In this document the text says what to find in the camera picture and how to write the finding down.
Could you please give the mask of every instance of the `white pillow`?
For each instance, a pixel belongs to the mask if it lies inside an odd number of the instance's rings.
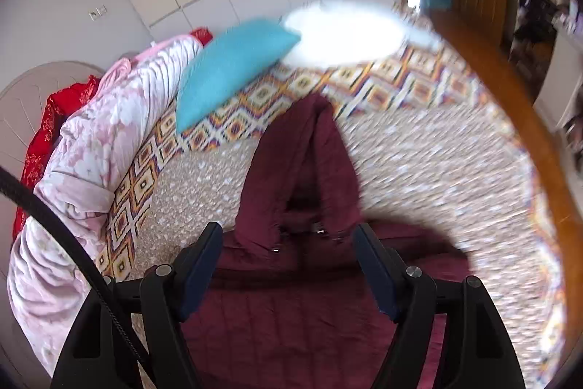
[[[290,67],[329,68],[386,58],[408,40],[439,48],[439,36],[413,28],[389,8],[345,0],[302,6],[282,19],[301,41],[281,60]]]

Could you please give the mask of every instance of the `electrical outlet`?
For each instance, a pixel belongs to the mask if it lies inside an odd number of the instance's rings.
[[[97,7],[97,9],[89,11],[89,17],[91,20],[97,20],[100,17],[103,17],[107,14],[106,6],[102,5],[101,7]]]

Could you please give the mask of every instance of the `pink floral blanket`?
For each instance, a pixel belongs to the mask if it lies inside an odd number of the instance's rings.
[[[63,124],[60,142],[34,193],[92,259],[103,248],[100,231],[115,190],[200,49],[198,40],[184,35],[133,62],[116,62],[94,99]],[[8,295],[34,353],[51,375],[88,291],[71,258],[29,217],[12,247]]]

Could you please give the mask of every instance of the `floor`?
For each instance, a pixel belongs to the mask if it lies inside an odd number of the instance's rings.
[[[567,188],[553,138],[532,108],[518,74],[495,46],[451,12],[432,11],[430,18],[436,31],[477,71],[510,117],[546,189],[563,255],[567,299],[562,354],[565,361],[583,333],[583,220]]]

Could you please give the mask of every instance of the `hanging clothes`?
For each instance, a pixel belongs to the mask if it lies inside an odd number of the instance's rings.
[[[549,70],[557,25],[574,30],[578,10],[576,0],[518,0],[509,59],[525,79],[533,99]]]
[[[350,233],[362,221],[333,107],[311,94],[262,136],[235,229],[224,235],[199,311],[182,324],[205,388],[371,386],[396,327],[379,312],[353,252]],[[432,277],[468,275],[465,255],[435,232],[369,224]],[[419,387],[433,384],[444,328],[437,316]]]

